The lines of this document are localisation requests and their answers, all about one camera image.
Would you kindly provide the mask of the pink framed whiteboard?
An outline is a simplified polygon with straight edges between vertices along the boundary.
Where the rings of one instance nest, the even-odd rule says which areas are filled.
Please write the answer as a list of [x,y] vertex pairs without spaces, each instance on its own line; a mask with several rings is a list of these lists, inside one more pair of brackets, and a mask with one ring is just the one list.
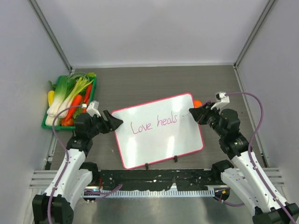
[[204,148],[201,129],[189,109],[193,96],[183,93],[112,112],[123,124],[115,138],[125,169],[153,164]]

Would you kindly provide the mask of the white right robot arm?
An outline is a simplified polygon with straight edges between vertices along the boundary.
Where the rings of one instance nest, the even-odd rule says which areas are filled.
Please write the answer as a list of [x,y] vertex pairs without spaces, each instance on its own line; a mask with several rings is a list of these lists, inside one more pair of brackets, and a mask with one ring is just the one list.
[[200,125],[209,125],[220,137],[219,145],[229,157],[212,165],[211,179],[225,183],[241,199],[255,224],[294,224],[299,207],[288,203],[257,161],[247,139],[241,134],[238,113],[216,109],[213,103],[189,109]]

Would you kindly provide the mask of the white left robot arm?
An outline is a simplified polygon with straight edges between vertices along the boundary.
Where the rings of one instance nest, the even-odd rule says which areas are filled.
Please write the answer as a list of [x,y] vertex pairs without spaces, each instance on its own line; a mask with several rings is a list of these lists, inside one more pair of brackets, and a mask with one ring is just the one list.
[[93,145],[93,137],[115,131],[123,120],[108,111],[104,116],[82,113],[77,116],[75,130],[67,143],[64,160],[51,184],[32,201],[36,224],[71,224],[74,208],[85,190],[100,179],[96,164],[85,162]]

